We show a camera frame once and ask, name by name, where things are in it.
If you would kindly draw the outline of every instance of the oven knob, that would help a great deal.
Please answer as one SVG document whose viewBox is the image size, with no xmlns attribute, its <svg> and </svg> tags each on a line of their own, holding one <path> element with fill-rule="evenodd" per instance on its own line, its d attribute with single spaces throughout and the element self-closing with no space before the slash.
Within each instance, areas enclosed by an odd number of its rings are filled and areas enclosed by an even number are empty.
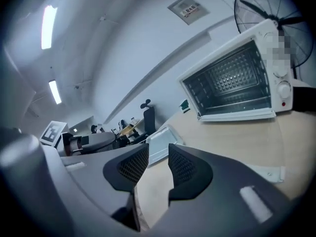
<svg viewBox="0 0 316 237">
<path fill-rule="evenodd" d="M 273 61 L 273 71 L 276 77 L 284 77 L 287 74 L 288 67 L 284 65 L 284 60 Z"/>
<path fill-rule="evenodd" d="M 282 99 L 286 99 L 291 95 L 291 86 L 288 82 L 282 81 L 277 86 L 277 92 Z"/>
</svg>

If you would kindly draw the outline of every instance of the wooden desk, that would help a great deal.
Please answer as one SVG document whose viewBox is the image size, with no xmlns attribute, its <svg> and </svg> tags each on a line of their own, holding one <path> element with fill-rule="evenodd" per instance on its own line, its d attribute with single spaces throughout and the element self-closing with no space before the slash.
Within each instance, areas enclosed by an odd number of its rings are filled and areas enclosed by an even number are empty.
<svg viewBox="0 0 316 237">
<path fill-rule="evenodd" d="M 208 122 L 194 111 L 176 113 L 171 125 L 186 146 L 259 166 L 285 166 L 285 181 L 275 184 L 289 198 L 301 195 L 314 173 L 316 117 L 290 112 L 272 120 Z M 173 179 L 168 159 L 146 169 L 137 184 L 139 204 L 149 227 L 168 209 Z"/>
<path fill-rule="evenodd" d="M 137 128 L 142 122 L 144 121 L 144 119 L 139 120 L 135 125 L 133 125 L 133 127 L 131 127 L 130 124 L 128 124 L 127 127 L 125 127 L 121 132 L 120 132 L 120 137 L 123 135 L 126 135 L 127 137 L 129 136 L 129 134 L 133 133 L 133 130 L 135 128 Z"/>
</svg>

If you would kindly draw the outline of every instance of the fan blade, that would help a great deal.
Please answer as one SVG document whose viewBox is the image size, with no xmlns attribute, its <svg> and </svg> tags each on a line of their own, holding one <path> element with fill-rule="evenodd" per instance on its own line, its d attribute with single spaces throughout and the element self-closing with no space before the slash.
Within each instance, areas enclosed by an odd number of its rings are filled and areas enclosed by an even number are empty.
<svg viewBox="0 0 316 237">
<path fill-rule="evenodd" d="M 268 18 L 268 14 L 265 11 L 261 10 L 260 8 L 258 8 L 257 6 L 253 5 L 252 3 L 249 3 L 249 2 L 244 1 L 244 0 L 239 0 L 239 1 L 242 2 L 244 5 L 248 6 L 253 11 L 257 12 L 263 18 L 265 18 L 265 19 Z"/>
<path fill-rule="evenodd" d="M 304 22 L 304 21 L 305 20 L 303 19 L 303 17 L 292 17 L 292 18 L 280 19 L 278 24 L 279 25 L 293 25 L 293 24 Z"/>
</svg>

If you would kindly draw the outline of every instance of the plastic tray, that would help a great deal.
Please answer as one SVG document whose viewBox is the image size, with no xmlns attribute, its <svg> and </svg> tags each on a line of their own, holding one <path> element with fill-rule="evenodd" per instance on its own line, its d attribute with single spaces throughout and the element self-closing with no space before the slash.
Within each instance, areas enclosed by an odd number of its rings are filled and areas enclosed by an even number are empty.
<svg viewBox="0 0 316 237">
<path fill-rule="evenodd" d="M 183 140 L 170 125 L 162 127 L 157 132 L 149 136 L 146 139 L 146 143 L 149 144 L 148 165 L 168 156 L 168 146 L 170 143 L 184 145 Z"/>
</svg>

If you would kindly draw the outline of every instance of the wall sign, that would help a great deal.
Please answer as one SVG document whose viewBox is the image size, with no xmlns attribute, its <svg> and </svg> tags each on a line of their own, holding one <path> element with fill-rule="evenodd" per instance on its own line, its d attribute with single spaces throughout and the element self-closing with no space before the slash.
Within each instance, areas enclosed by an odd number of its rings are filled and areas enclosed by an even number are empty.
<svg viewBox="0 0 316 237">
<path fill-rule="evenodd" d="M 177 0 L 170 5 L 168 9 L 188 25 L 209 13 L 202 5 L 194 0 Z"/>
</svg>

